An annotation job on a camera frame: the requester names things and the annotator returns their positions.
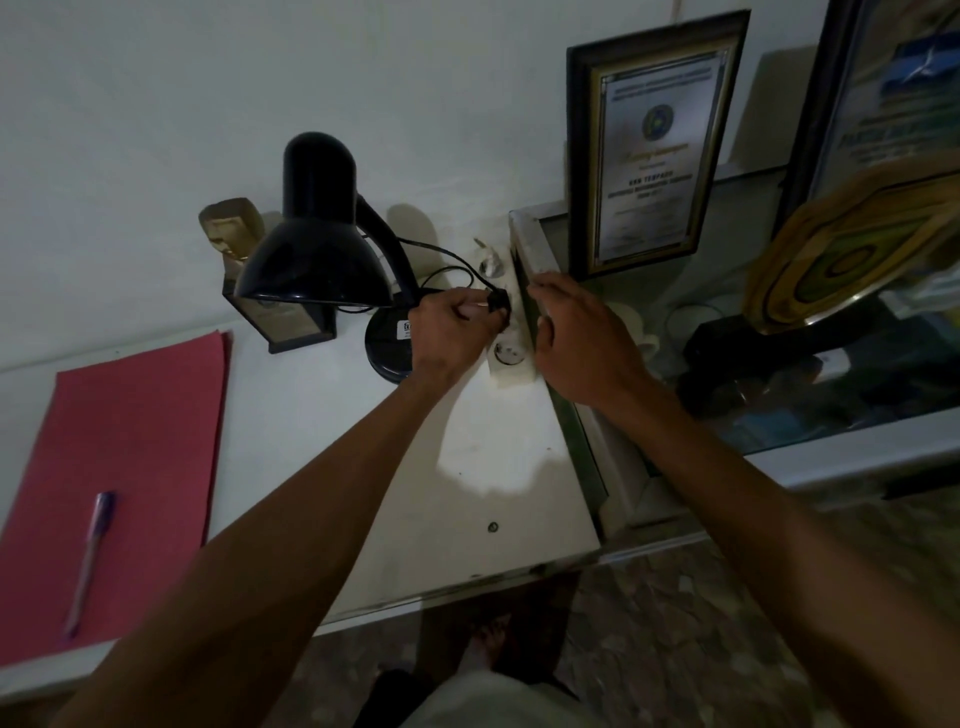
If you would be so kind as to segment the gold trophy with dark base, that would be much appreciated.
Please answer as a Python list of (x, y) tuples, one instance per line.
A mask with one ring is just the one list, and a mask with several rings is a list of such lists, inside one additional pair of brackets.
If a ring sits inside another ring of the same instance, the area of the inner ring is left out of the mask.
[(246, 198), (214, 202), (198, 213), (198, 223), (223, 263), (222, 297), (266, 340), (271, 355), (323, 344), (337, 336), (331, 305), (300, 304), (239, 297), (236, 282), (244, 264), (265, 237), (265, 224)]

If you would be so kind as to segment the purple pen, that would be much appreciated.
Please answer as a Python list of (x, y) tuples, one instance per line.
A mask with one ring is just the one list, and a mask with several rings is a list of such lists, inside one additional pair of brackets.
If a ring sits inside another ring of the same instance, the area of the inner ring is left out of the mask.
[(94, 498), (90, 521), (83, 542), (78, 576), (63, 626), (62, 635), (66, 641), (74, 640), (79, 633), (98, 554), (102, 540), (111, 527), (116, 501), (116, 491), (101, 491)]

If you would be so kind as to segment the white mug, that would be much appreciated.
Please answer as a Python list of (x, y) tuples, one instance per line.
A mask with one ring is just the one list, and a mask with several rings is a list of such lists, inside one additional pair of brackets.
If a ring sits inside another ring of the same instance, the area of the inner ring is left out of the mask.
[(628, 304), (609, 301), (606, 307), (624, 324), (630, 339), (638, 349), (644, 364), (649, 368), (651, 361), (661, 349), (661, 339), (646, 330), (642, 315)]

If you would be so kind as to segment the person's left hand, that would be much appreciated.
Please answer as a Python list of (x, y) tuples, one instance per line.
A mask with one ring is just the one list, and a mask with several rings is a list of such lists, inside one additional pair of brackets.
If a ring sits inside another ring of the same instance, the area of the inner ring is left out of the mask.
[(443, 392), (459, 383), (499, 334), (480, 322), (456, 321), (443, 307), (443, 291), (425, 296), (409, 311), (412, 375)]

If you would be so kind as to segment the person's light shorts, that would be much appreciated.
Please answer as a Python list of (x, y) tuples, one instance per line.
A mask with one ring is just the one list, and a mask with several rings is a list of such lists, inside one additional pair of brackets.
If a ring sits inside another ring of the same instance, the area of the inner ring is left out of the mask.
[(555, 685), (527, 685), (491, 670), (456, 674), (399, 728), (607, 728)]

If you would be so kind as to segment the wooden emblem plaque, black base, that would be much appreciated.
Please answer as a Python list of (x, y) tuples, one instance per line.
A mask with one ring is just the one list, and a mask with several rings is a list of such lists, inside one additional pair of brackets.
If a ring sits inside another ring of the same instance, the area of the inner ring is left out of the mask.
[(960, 150), (857, 172), (801, 205), (751, 265), (741, 313), (700, 324), (677, 393), (693, 414), (724, 385), (760, 384), (891, 318), (870, 297), (960, 246)]

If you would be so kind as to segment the white power strip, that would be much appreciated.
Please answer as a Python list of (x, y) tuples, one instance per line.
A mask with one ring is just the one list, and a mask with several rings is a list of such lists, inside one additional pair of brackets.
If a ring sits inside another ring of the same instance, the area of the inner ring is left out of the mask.
[[(486, 362), (490, 379), (494, 386), (506, 389), (534, 383), (537, 379), (537, 367), (534, 361), (534, 346), (524, 311), (521, 286), (509, 247), (494, 247), (505, 266), (500, 278), (490, 281), (495, 287), (504, 289), (510, 300), (511, 318), (509, 327), (500, 333), (491, 344)], [(473, 263), (478, 264), (479, 249), (474, 252)]]

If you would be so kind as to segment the glass display cabinet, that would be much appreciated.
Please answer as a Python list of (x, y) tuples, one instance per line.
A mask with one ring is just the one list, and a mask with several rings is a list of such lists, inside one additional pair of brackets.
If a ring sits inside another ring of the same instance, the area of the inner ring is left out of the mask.
[(720, 169), (694, 255), (590, 283), (659, 339), (651, 372), (751, 464), (818, 503), (960, 482), (960, 331), (943, 314), (898, 319), (872, 296), (834, 319), (850, 334), (835, 328), (812, 351), (808, 334), (780, 361), (753, 361), (748, 344), (773, 341), (738, 315), (786, 166)]

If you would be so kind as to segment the person's foot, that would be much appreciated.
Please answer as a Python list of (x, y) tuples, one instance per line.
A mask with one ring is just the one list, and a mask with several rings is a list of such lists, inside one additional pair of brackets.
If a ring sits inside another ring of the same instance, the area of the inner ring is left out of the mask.
[(516, 678), (521, 646), (512, 630), (510, 613), (503, 613), (492, 620), (474, 626), (466, 647), (453, 674), (454, 677), (469, 674), (492, 673)]

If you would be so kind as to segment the person's right forearm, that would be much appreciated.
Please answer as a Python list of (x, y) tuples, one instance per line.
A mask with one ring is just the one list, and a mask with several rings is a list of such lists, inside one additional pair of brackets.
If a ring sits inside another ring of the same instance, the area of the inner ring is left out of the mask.
[(588, 386), (666, 476), (836, 712), (858, 728), (960, 728), (960, 628), (656, 382)]

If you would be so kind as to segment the small dark framed certificate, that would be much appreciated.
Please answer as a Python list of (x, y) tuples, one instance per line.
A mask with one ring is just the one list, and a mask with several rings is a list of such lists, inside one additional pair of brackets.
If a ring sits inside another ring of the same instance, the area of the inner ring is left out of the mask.
[(744, 8), (567, 49), (576, 281), (697, 252), (750, 19)]

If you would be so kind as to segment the black desk lamp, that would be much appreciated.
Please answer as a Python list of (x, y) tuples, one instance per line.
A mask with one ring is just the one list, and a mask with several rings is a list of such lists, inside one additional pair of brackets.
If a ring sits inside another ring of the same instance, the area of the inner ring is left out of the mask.
[(283, 153), (282, 221), (253, 249), (234, 285), (242, 299), (369, 308), (367, 360), (387, 382), (413, 370), (402, 328), (424, 296), (402, 243), (362, 198), (354, 157), (332, 135), (308, 131)]

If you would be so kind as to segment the large dark framed certificate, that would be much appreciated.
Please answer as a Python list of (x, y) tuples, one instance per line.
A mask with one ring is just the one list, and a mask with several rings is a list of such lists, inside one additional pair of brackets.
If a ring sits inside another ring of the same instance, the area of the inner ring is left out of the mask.
[(774, 233), (864, 169), (956, 149), (960, 0), (830, 0)]

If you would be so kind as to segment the person's left forearm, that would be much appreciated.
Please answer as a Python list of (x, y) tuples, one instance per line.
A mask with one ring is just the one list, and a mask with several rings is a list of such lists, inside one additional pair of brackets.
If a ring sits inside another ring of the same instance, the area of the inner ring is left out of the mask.
[(438, 358), (210, 540), (50, 728), (258, 728), (340, 594), (426, 418)]

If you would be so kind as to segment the red paper folder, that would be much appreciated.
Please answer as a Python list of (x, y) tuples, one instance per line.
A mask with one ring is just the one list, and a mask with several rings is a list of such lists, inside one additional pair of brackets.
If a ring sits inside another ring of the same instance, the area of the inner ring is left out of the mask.
[[(0, 668), (124, 637), (184, 574), (207, 537), (231, 346), (214, 331), (57, 373), (0, 530)], [(65, 640), (103, 491), (113, 519)]]

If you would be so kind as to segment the person's right hand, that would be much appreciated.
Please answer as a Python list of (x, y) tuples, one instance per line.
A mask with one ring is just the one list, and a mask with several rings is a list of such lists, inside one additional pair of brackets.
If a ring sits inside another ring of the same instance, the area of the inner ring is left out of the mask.
[(535, 362), (558, 394), (613, 420), (666, 399), (624, 323), (599, 297), (557, 272), (534, 275), (527, 292), (555, 326), (551, 356)]

